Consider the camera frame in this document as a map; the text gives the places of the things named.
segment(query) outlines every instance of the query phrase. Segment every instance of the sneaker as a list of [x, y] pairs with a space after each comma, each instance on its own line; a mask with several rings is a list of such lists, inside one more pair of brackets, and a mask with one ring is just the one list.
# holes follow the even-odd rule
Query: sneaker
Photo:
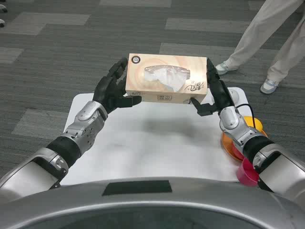
[[261, 92], [264, 94], [271, 94], [278, 87], [279, 82], [266, 79], [261, 86]]
[[230, 69], [230, 68], [225, 64], [225, 62], [223, 62], [223, 63], [217, 65], [217, 66], [216, 66], [216, 69], [217, 69], [219, 75], [226, 74], [226, 73], [229, 72], [229, 71], [235, 71], [235, 70], [237, 70], [237, 68], [236, 68], [236, 69], [235, 69], [235, 68], [234, 68], [234, 69]]

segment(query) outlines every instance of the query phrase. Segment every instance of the table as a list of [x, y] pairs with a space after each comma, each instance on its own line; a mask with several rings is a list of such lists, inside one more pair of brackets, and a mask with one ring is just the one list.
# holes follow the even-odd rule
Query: table
[[[236, 105], [248, 103], [244, 91]], [[93, 94], [74, 97], [65, 129]], [[212, 104], [208, 91], [203, 103]], [[250, 109], [240, 107], [242, 115]], [[240, 163], [221, 146], [217, 113], [200, 117], [189, 104], [142, 102], [109, 114], [94, 146], [69, 169], [62, 185], [132, 177], [197, 177], [237, 181]]]

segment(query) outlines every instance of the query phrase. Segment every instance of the tissue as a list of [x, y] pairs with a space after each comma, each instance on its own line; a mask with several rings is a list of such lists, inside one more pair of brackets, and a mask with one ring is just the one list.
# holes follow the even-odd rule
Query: tissue
[[172, 65], [156, 65], [144, 69], [147, 81], [159, 80], [169, 91], [177, 92], [190, 78], [190, 70]]

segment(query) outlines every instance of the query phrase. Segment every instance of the white pants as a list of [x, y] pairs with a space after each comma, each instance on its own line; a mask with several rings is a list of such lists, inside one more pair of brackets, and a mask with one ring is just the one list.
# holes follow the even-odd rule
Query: white pants
[[[225, 62], [229, 68], [238, 68], [248, 61], [304, 0], [266, 0], [244, 32], [234, 53]], [[267, 79], [281, 81], [289, 69], [305, 56], [305, 13], [282, 46], [267, 73]]]

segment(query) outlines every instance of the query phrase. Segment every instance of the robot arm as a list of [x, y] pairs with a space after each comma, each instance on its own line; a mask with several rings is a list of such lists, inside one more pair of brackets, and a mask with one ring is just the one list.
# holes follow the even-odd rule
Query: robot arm
[[236, 148], [259, 173], [261, 189], [280, 194], [305, 208], [305, 164], [279, 144], [249, 127], [236, 109], [224, 82], [212, 62], [207, 61], [207, 80], [215, 104], [191, 101], [200, 116], [218, 112], [221, 130], [233, 139]]
[[117, 84], [127, 62], [126, 58], [121, 59], [100, 80], [93, 100], [78, 112], [63, 134], [0, 180], [0, 204], [60, 187], [69, 168], [94, 144], [108, 114], [117, 107], [131, 107], [141, 102], [140, 96], [123, 96], [126, 77]]

